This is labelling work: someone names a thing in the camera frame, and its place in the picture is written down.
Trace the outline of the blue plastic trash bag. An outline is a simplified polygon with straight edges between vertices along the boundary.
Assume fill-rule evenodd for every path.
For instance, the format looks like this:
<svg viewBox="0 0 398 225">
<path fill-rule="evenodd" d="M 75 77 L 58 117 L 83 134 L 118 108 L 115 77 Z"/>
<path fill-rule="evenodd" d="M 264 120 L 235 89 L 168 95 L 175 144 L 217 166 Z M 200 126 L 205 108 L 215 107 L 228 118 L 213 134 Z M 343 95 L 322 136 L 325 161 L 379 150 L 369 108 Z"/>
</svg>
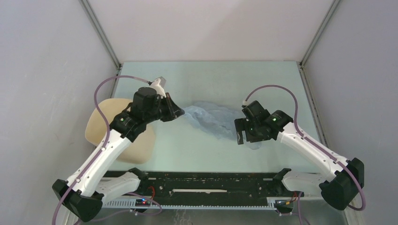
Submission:
<svg viewBox="0 0 398 225">
<path fill-rule="evenodd" d="M 183 110 L 184 118 L 193 128 L 226 145 L 237 147 L 239 137 L 236 134 L 234 121 L 243 117 L 240 110 L 206 101 L 194 102 Z"/>
</svg>

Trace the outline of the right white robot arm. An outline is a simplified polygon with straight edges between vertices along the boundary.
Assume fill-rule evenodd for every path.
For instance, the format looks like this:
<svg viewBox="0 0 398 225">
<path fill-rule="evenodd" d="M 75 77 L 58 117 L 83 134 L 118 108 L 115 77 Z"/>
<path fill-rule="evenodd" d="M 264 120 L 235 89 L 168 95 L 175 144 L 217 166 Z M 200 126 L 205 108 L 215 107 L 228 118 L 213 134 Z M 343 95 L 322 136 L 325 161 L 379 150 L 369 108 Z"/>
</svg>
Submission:
<svg viewBox="0 0 398 225">
<path fill-rule="evenodd" d="M 364 163 L 332 152 L 313 139 L 281 110 L 270 113 L 257 101 L 243 102 L 244 118 L 235 119 L 237 143 L 279 141 L 320 169 L 324 181 L 318 185 L 322 198 L 336 210 L 345 210 L 365 184 Z"/>
</svg>

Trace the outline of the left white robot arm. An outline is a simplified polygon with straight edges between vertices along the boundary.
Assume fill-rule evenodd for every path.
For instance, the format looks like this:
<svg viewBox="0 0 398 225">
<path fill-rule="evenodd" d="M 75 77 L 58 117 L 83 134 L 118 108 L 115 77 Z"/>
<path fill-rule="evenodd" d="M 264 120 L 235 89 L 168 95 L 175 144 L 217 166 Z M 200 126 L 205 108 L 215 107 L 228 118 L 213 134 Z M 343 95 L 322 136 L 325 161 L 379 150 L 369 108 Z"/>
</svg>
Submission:
<svg viewBox="0 0 398 225">
<path fill-rule="evenodd" d="M 78 217 L 80 222 L 93 220 L 103 205 L 124 194 L 134 192 L 143 195 L 148 191 L 145 174 L 133 168 L 123 175 L 102 182 L 102 178 L 117 158 L 147 131 L 155 121 L 169 122 L 185 114 L 162 88 L 142 87 L 133 99 L 122 104 L 120 111 L 108 121 L 96 106 L 99 116 L 105 121 L 105 133 L 94 152 L 66 180 L 57 179 L 52 190 L 61 206 Z"/>
</svg>

